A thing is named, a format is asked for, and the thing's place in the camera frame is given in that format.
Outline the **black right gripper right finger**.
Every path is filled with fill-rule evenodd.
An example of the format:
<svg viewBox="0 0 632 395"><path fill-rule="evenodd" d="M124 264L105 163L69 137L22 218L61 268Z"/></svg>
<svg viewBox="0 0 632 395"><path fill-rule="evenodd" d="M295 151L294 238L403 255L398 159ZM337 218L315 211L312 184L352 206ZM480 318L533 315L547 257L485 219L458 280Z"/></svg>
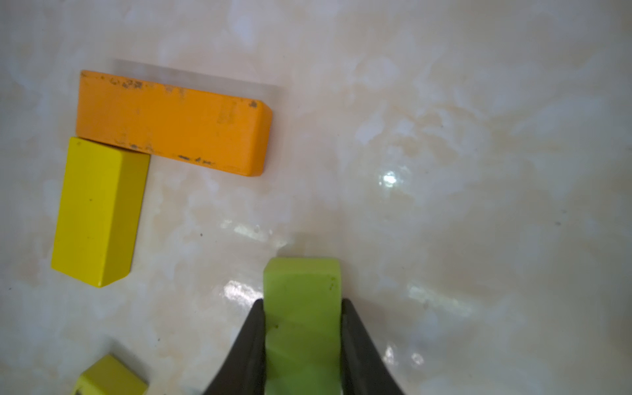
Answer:
<svg viewBox="0 0 632 395"><path fill-rule="evenodd" d="M348 298L342 300L340 367L343 394L403 395Z"/></svg>

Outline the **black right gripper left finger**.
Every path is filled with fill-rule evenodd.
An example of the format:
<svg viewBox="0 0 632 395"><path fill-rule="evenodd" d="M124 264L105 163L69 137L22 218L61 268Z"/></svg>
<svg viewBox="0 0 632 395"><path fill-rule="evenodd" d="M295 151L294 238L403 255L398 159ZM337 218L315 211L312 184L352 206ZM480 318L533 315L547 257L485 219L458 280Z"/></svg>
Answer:
<svg viewBox="0 0 632 395"><path fill-rule="evenodd" d="M204 395L264 394L265 328L263 299L258 299L253 303L222 368L203 392Z"/></svg>

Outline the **yellow short block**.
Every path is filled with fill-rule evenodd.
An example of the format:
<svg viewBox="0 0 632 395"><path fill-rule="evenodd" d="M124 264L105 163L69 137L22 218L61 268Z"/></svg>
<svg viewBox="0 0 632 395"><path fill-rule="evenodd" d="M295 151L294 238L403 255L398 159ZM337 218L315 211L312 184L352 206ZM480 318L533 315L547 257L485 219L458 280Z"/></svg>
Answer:
<svg viewBox="0 0 632 395"><path fill-rule="evenodd" d="M97 288L130 273L150 159L70 139L52 269Z"/></svg>

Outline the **orange long block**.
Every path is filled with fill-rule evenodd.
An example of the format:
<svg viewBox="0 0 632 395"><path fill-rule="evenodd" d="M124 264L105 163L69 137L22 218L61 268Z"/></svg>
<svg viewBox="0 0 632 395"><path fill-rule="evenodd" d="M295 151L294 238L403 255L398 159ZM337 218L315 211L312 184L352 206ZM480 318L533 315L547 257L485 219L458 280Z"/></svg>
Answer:
<svg viewBox="0 0 632 395"><path fill-rule="evenodd" d="M261 100L87 70L80 76L80 138L232 174L263 174L272 120Z"/></svg>

